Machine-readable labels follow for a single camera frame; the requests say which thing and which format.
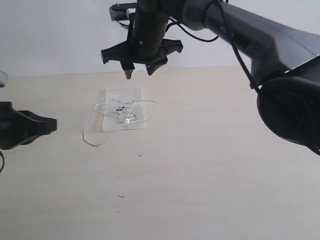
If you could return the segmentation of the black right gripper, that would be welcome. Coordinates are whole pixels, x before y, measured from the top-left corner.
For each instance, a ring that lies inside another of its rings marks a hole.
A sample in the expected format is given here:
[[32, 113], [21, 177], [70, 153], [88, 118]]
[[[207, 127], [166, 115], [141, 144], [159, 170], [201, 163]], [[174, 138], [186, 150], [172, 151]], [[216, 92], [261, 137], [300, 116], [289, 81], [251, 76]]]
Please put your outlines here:
[[135, 70], [134, 63], [143, 64], [147, 74], [151, 76], [156, 70], [168, 62], [168, 55], [183, 50], [180, 40], [154, 38], [138, 41], [126, 40], [113, 47], [101, 51], [104, 64], [109, 61], [118, 61], [127, 80], [130, 80]]

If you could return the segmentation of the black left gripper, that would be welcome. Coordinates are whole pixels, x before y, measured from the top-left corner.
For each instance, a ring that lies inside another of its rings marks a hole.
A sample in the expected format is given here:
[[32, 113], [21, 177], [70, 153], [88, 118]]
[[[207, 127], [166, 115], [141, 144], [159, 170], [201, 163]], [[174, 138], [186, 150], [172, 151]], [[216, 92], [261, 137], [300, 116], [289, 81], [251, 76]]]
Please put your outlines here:
[[39, 116], [28, 110], [15, 110], [9, 101], [0, 102], [0, 149], [28, 145], [57, 130], [55, 118]]

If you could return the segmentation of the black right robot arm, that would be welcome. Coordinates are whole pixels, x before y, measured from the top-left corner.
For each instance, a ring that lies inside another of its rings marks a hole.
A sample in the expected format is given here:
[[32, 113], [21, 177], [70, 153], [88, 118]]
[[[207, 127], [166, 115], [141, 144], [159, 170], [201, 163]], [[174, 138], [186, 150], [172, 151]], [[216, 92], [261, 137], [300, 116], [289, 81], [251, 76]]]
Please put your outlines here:
[[320, 152], [320, 37], [291, 28], [223, 0], [138, 0], [114, 4], [113, 21], [129, 21], [127, 38], [101, 51], [103, 63], [118, 61], [127, 79], [135, 64], [149, 75], [181, 52], [179, 40], [165, 38], [172, 25], [208, 29], [229, 43], [257, 94], [264, 124], [278, 137]]

